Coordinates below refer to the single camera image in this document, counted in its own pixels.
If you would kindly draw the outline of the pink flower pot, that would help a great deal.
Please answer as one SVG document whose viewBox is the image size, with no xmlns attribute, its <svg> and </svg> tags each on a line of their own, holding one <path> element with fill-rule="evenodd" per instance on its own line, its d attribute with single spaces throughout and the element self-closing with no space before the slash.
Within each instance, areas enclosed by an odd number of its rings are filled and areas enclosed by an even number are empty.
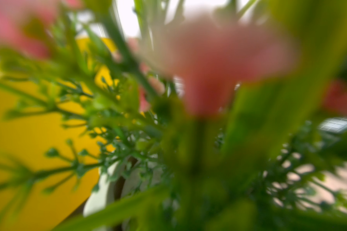
<svg viewBox="0 0 347 231">
<path fill-rule="evenodd" d="M 99 168 L 126 195 L 60 231 L 347 231 L 347 190 L 311 200 L 323 173 L 347 162 L 347 1 L 260 1 L 250 22 L 235 1 L 214 15 L 135 1 L 142 38 L 123 38 L 112 1 L 0 1 L 0 89 L 18 97 L 5 118 L 57 113 L 100 137 L 68 166 L 18 160 L 0 212 L 19 210 L 37 182 Z M 85 163 L 92 156 L 93 164 Z"/>
</svg>

